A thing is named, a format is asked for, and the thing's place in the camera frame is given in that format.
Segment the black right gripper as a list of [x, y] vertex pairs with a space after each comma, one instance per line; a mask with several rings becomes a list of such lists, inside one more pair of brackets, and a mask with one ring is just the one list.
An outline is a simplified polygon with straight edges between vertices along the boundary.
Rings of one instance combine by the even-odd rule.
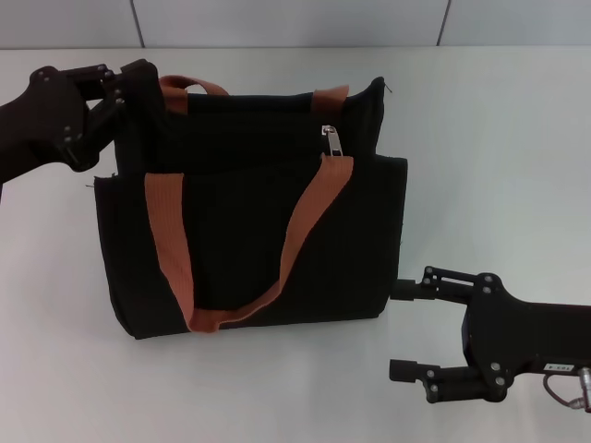
[[496, 402], [505, 399], [519, 375], [576, 376], [590, 366], [588, 306], [519, 300], [494, 274], [473, 275], [427, 266], [421, 281], [399, 279], [392, 300], [467, 305], [463, 345], [468, 366], [390, 361], [390, 380], [420, 381], [431, 404]]

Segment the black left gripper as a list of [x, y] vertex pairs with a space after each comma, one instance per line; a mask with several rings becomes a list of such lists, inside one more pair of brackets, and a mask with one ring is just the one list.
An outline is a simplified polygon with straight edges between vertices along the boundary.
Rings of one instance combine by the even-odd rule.
[[108, 94], [126, 97], [159, 86], [154, 64], [145, 59], [115, 73], [105, 64], [58, 70], [43, 66], [24, 92], [1, 106], [1, 182], [49, 163], [84, 172], [98, 163], [125, 113], [124, 99], [88, 101]]

